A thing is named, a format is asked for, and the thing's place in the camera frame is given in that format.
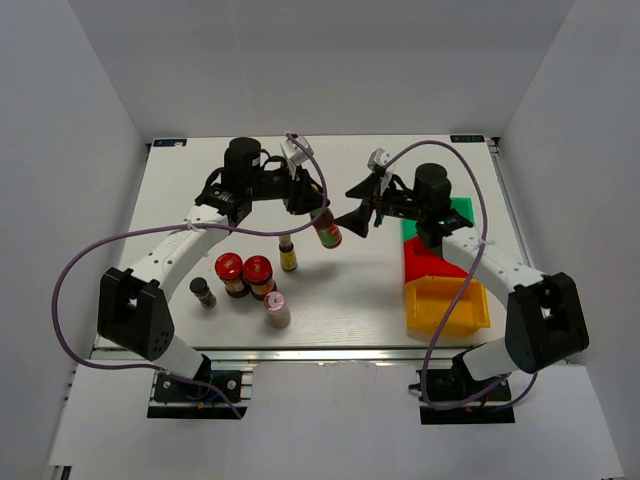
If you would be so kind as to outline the yellow cap sauce bottle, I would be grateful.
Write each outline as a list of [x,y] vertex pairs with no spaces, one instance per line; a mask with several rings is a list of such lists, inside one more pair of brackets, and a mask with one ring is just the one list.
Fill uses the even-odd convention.
[[330,202],[327,202],[323,213],[320,213],[320,208],[314,209],[309,213],[309,217],[323,247],[333,249],[341,244],[342,234],[335,223],[333,212],[330,209]]

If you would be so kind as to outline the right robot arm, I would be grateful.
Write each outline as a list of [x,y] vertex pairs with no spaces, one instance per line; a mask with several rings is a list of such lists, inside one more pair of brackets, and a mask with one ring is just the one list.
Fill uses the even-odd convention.
[[451,190],[438,164],[418,166],[412,188],[394,186],[376,166],[346,193],[359,207],[336,222],[366,237],[385,217],[415,221],[427,250],[465,271],[505,307],[504,335],[453,359],[452,388],[472,399],[488,380],[516,371],[534,374],[586,350],[589,334],[574,280],[565,273],[545,274],[491,244],[453,207]]

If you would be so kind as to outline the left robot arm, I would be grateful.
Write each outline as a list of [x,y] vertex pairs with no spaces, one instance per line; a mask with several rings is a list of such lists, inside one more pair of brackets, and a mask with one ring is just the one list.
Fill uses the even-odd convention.
[[99,335],[177,375],[177,387],[199,399],[211,387],[210,362],[175,332],[169,301],[196,264],[231,233],[259,201],[282,201],[292,215],[328,205],[326,182],[304,168],[313,158],[307,140],[287,134],[276,156],[278,168],[266,170],[261,143],[239,137],[229,142],[224,164],[207,178],[183,222],[134,264],[111,268],[101,278]]

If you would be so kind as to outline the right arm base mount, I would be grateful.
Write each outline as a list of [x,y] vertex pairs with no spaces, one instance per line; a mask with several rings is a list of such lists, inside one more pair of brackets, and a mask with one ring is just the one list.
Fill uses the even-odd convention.
[[429,369],[426,392],[438,410],[424,400],[421,389],[422,372],[416,371],[418,381],[408,385],[408,391],[419,401],[420,421],[426,426],[500,425],[514,424],[515,414],[509,405],[512,400],[506,379],[488,388],[494,379],[477,382],[458,377],[451,369]]

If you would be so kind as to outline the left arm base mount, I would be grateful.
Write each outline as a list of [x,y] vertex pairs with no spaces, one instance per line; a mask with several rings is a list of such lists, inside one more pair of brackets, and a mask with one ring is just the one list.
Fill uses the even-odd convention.
[[213,363],[209,383],[227,397],[239,416],[217,391],[179,382],[162,372],[153,378],[147,417],[173,420],[239,420],[244,416],[252,395],[251,365]]

